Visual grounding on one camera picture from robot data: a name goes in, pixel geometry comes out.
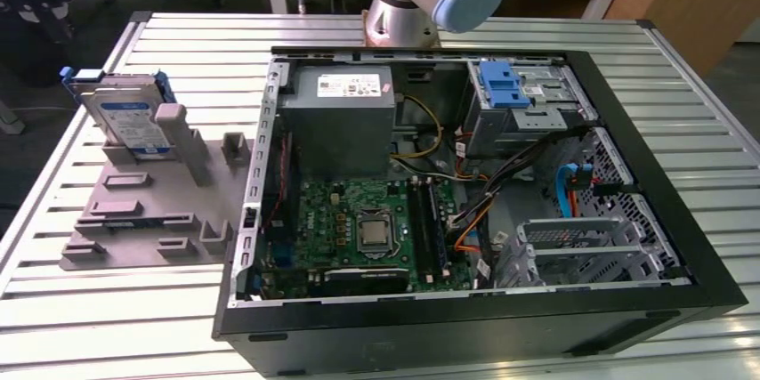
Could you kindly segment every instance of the yellow wire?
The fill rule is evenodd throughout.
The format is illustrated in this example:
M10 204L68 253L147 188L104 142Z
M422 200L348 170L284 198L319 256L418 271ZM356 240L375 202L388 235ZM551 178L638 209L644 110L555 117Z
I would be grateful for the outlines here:
M426 106L426 104L423 104L423 101L420 101L416 97L412 97L411 95L404 95L404 98L411 99L415 102L415 104L418 104L419 107L423 110L426 110L426 113L428 113L430 118L436 123L436 131L439 133L439 136L436 137L436 142L430 149L423 150L418 153L407 153L407 154L391 153L391 158L396 158L396 159L399 159L399 158L422 158L422 157L427 156L430 153L432 153L434 151L436 151L436 149L439 148L440 141L443 140L443 130L440 128L439 118L436 117L432 110L428 109L428 106Z

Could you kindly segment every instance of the blue clip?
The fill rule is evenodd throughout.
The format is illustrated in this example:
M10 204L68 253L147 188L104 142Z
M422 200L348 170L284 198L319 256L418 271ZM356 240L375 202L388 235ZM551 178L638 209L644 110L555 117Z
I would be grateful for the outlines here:
M526 109L531 106L531 100L520 91L520 76L512 70L508 62L482 62L480 77L491 97L491 107L496 109Z
M60 76L60 84L63 85L63 87L70 92L71 98L74 98L74 100L76 101L78 104L82 104L80 95L76 92L74 92L74 88L71 88L71 79L74 77L74 69L71 67L64 67L63 69L60 69L59 76Z
M178 98L175 97L175 93L171 90L171 86L168 85L168 76L167 73L159 71L155 75L156 78L156 86L159 91L162 92L162 96L164 97L164 102L178 102Z

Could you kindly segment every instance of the ram slot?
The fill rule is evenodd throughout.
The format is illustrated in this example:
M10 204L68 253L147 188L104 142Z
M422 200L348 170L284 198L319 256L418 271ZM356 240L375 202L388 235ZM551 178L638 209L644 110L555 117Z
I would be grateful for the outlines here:
M410 226L415 243L418 275L423 282L450 276L443 224L432 183L411 181L407 186Z

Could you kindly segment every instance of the black computer chassis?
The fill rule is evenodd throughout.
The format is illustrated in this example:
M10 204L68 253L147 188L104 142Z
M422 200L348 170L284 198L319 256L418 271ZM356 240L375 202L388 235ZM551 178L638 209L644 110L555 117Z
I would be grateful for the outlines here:
M432 54L564 58L694 285L228 308L231 245L212 338L231 343L259 374L359 373L615 353L678 324L711 319L747 304L588 53L346 47L274 48L272 52L295 57L323 53L326 58L352 53L355 59L390 53L415 54L419 59Z

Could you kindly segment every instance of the open computer tower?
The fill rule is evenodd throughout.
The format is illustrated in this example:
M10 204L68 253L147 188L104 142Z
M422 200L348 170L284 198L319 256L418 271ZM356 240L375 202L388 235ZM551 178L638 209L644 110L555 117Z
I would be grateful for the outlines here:
M743 304L588 53L274 50L212 333L263 376L614 353Z

